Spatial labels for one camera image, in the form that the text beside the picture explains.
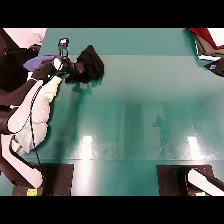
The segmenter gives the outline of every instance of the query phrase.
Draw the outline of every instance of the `crumpled black fabric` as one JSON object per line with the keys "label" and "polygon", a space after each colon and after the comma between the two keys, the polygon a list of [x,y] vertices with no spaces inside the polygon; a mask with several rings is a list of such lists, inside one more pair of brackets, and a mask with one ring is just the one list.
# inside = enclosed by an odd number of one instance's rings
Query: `crumpled black fabric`
{"label": "crumpled black fabric", "polygon": [[104,74],[104,63],[94,47],[89,45],[78,56],[77,62],[73,63],[67,73],[69,76],[65,78],[66,83],[72,80],[88,83],[91,79],[97,80]]}

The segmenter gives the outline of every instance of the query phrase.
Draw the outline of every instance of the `table surface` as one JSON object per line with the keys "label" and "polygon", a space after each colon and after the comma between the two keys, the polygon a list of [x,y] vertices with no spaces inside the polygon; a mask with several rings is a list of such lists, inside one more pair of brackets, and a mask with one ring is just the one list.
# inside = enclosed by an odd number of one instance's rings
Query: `table surface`
{"label": "table surface", "polygon": [[40,53],[62,37],[72,61],[92,44],[105,64],[98,81],[63,80],[38,146],[41,162],[75,164],[72,195],[159,195],[159,164],[211,164],[224,180],[224,80],[186,29],[52,28]]}

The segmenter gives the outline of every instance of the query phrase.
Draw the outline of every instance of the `green table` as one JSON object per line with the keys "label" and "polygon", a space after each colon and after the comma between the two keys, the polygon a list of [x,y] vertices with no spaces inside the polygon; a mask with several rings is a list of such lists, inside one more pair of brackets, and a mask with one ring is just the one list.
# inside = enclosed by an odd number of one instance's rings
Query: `green table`
{"label": "green table", "polygon": [[41,54],[62,37],[73,61],[92,44],[106,68],[87,85],[62,82],[38,146],[41,162],[75,164],[72,195],[159,195],[158,164],[211,164],[224,180],[224,80],[186,30],[48,29]]}

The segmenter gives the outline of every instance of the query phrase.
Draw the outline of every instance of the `white paper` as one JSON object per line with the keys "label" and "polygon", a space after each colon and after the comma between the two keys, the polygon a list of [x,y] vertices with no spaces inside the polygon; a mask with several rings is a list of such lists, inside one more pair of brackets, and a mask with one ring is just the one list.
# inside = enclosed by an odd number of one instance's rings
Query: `white paper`
{"label": "white paper", "polygon": [[208,28],[208,31],[217,47],[224,45],[224,28]]}

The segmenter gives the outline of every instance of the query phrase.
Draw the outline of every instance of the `glossy green surface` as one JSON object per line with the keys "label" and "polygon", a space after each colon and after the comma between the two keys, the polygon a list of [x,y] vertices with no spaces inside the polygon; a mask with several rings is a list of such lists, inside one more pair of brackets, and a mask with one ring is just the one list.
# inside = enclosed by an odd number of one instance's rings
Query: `glossy green surface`
{"label": "glossy green surface", "polygon": [[73,61],[92,44],[106,68],[88,85],[62,82],[38,146],[43,163],[75,164],[72,195],[159,195],[158,164],[211,164],[224,180],[224,81],[186,30],[48,29],[41,54],[62,37]]}

